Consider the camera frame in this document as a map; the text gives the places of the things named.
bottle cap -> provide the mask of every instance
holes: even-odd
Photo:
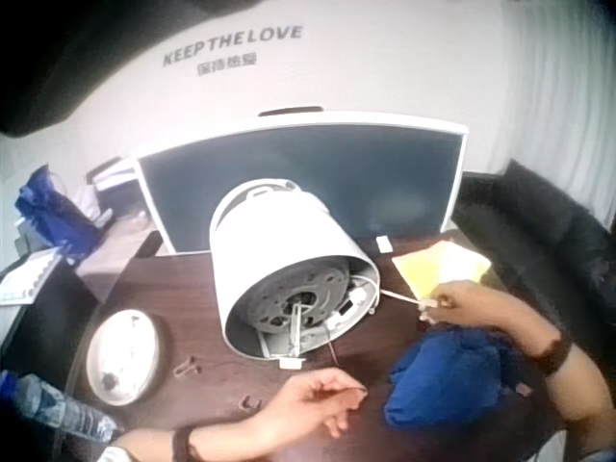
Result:
[[[19,376],[15,372],[0,372],[0,399],[12,401]]]

monitor screen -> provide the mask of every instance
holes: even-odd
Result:
[[[352,238],[441,231],[457,194],[464,127],[452,132],[311,117],[309,124],[269,122],[141,155],[141,186],[170,250],[208,250],[222,198],[262,178],[292,180],[313,193]],[[310,223],[281,219],[280,225]]]

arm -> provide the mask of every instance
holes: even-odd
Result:
[[[322,425],[339,438],[348,429],[348,412],[358,409],[366,395],[362,384],[338,369],[301,373],[255,416],[196,428],[189,446],[197,460],[234,462],[276,452]],[[171,431],[142,429],[126,433],[114,446],[139,462],[171,462],[172,439]]]
[[[513,339],[529,358],[538,358],[559,330],[514,296],[471,282],[439,286],[438,308],[429,310],[436,321],[466,326],[496,327]],[[599,368],[573,345],[561,368],[546,378],[550,399],[568,423],[582,454],[616,446],[616,411]]]

plastic water bottle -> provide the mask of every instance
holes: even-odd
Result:
[[[111,417],[68,397],[33,374],[19,378],[14,372],[0,372],[0,398],[11,401],[28,419],[89,440],[109,443],[118,430]]]

sleeve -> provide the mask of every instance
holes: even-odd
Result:
[[[600,450],[587,455],[579,462],[616,462],[616,449]]]
[[[109,446],[101,454],[98,462],[135,462],[128,452],[122,448]]]

